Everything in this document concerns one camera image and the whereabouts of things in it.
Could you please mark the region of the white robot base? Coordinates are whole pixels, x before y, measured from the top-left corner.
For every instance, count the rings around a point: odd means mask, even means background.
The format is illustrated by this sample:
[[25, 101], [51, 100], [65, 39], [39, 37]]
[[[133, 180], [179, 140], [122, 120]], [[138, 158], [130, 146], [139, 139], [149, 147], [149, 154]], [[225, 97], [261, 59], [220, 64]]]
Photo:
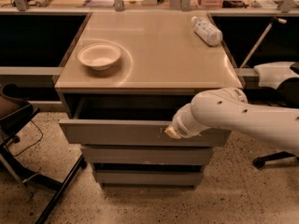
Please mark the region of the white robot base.
[[299, 62], [263, 63], [254, 66], [259, 76], [259, 86], [277, 89], [290, 78], [299, 78]]

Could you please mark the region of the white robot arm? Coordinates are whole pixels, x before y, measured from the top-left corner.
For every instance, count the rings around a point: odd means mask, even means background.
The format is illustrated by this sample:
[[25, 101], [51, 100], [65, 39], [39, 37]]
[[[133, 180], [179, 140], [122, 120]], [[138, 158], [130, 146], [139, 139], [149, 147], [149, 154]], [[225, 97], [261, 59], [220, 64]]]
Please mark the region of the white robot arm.
[[279, 149], [299, 151], [299, 110], [251, 105], [238, 88], [196, 94], [178, 110], [165, 133], [174, 139], [191, 138], [209, 128], [243, 133]]

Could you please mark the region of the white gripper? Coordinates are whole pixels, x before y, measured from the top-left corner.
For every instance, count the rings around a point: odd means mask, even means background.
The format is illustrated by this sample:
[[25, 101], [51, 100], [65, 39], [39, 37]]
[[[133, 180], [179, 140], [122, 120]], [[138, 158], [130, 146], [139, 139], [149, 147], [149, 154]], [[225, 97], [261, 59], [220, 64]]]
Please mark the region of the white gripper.
[[193, 115], [176, 114], [164, 132], [173, 139], [191, 138], [199, 135], [205, 128]]

